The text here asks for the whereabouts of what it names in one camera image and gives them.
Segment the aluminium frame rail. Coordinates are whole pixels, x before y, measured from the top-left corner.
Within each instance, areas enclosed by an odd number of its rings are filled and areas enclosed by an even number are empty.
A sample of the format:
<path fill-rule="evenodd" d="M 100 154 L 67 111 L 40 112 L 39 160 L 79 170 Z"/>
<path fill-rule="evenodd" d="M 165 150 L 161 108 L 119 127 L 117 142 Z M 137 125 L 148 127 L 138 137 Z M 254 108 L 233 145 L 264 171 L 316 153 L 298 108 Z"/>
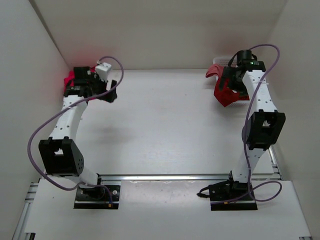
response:
<path fill-rule="evenodd" d="M 120 185 L 119 207 L 75 209 L 75 194 L 46 180 L 31 187 L 16 240 L 310 240 L 294 185 L 258 187 L 257 210 L 213 211 L 200 189 L 222 175 L 109 176 Z"/>

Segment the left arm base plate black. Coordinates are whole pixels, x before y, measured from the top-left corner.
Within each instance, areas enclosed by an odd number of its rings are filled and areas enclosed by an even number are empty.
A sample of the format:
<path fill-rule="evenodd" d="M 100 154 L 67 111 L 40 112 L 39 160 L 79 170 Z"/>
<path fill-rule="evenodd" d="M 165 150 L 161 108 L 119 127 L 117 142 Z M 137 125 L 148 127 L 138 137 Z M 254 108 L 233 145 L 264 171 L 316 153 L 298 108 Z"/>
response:
<path fill-rule="evenodd" d="M 120 185 L 105 185 L 111 193 L 103 187 L 81 188 L 78 187 L 74 199 L 74 209 L 117 210 L 120 203 Z"/>

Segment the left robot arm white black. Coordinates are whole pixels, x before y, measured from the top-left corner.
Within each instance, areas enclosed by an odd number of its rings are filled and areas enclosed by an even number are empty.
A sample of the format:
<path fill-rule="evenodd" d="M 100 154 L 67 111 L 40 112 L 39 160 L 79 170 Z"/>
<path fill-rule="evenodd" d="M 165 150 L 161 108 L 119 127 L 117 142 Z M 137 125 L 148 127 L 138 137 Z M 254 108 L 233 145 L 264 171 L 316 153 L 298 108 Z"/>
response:
<path fill-rule="evenodd" d="M 85 167 L 84 156 L 76 145 L 77 130 L 88 97 L 100 95 L 107 90 L 108 74 L 112 66 L 99 63 L 94 67 L 74 67 L 64 79 L 64 111 L 48 139 L 38 144 L 39 152 L 48 175 L 67 178 L 75 183 L 84 183 L 87 194 L 93 200 L 100 200 L 105 188 L 99 175 Z"/>

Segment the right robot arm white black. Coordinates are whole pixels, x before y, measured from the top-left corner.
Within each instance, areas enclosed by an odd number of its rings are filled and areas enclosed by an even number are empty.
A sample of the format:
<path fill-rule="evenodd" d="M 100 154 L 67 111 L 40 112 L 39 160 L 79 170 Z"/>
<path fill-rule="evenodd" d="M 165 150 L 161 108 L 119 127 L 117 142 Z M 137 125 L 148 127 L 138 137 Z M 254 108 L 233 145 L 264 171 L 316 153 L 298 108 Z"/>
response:
<path fill-rule="evenodd" d="M 234 182 L 224 188 L 230 200 L 242 195 L 241 185 L 250 182 L 259 159 L 276 143 L 286 121 L 285 114 L 279 112 L 272 101 L 266 72 L 264 62 L 259 61 L 251 50 L 240 50 L 223 68 L 214 90 L 215 97 L 224 107 L 237 101 L 250 101 L 241 133 L 243 154 L 230 173 Z"/>

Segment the magenta t shirt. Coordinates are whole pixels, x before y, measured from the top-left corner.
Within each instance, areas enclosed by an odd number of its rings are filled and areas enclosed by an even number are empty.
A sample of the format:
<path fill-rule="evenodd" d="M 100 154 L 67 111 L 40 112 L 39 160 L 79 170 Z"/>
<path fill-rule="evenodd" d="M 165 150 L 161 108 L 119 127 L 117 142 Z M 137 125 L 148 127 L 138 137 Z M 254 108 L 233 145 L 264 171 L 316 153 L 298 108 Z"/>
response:
<path fill-rule="evenodd" d="M 96 71 L 96 65 L 94 66 L 89 66 L 90 68 L 90 72 L 92 74 L 96 74 L 97 75 L 97 71 Z M 74 86 L 74 78 L 75 78 L 75 73 L 74 70 L 71 70 L 68 73 L 68 76 L 64 78 L 63 82 L 64 82 L 64 88 L 63 91 L 65 92 L 68 86 Z"/>

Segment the white plastic laundry basket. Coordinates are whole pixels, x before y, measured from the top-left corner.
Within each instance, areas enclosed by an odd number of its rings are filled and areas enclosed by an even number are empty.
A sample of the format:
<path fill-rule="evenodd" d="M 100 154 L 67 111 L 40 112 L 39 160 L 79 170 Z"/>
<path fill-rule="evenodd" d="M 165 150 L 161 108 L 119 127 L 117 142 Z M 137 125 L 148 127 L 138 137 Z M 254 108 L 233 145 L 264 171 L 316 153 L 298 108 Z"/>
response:
<path fill-rule="evenodd" d="M 227 56 L 217 56 L 215 58 L 213 58 L 212 63 L 213 64 L 218 64 L 222 67 L 226 67 L 229 63 L 231 56 L 227 55 Z M 245 106 L 249 104 L 249 100 L 238 100 L 235 101 L 233 103 L 231 103 L 230 105 L 228 105 L 228 107 L 234 107 L 234 106 Z"/>

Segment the salmon pink t shirt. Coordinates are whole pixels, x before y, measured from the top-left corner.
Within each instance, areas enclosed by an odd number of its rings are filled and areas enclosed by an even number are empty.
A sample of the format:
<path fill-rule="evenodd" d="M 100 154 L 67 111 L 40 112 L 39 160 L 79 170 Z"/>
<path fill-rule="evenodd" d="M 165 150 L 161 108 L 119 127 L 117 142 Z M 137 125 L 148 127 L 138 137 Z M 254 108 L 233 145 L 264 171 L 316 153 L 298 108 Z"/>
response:
<path fill-rule="evenodd" d="M 223 75 L 224 68 L 224 66 L 215 63 L 208 68 L 205 77 L 210 78 L 213 76 L 217 76 L 218 78 L 220 78 Z"/>

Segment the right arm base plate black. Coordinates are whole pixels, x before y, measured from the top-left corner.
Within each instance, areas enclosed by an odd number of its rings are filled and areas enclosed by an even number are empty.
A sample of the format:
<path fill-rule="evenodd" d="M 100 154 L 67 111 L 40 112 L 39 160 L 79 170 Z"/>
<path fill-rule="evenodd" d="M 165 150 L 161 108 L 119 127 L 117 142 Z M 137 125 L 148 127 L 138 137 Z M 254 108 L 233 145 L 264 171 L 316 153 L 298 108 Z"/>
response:
<path fill-rule="evenodd" d="M 211 211 L 256 211 L 257 203 L 248 190 L 234 190 L 227 181 L 210 184 L 197 194 L 200 198 L 209 198 Z"/>

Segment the dark red t shirt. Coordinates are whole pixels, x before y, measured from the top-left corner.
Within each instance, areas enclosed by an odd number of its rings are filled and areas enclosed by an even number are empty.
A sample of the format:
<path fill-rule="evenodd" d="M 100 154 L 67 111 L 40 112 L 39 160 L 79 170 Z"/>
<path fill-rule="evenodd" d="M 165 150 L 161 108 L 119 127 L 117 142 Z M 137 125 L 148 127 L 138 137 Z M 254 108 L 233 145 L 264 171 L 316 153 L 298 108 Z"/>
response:
<path fill-rule="evenodd" d="M 228 79 L 223 81 L 221 78 L 219 78 L 216 81 L 216 85 L 214 87 L 213 95 L 223 107 L 227 107 L 235 102 L 247 102 L 250 100 L 247 94 L 242 94 L 240 92 L 228 88 L 228 82 Z"/>

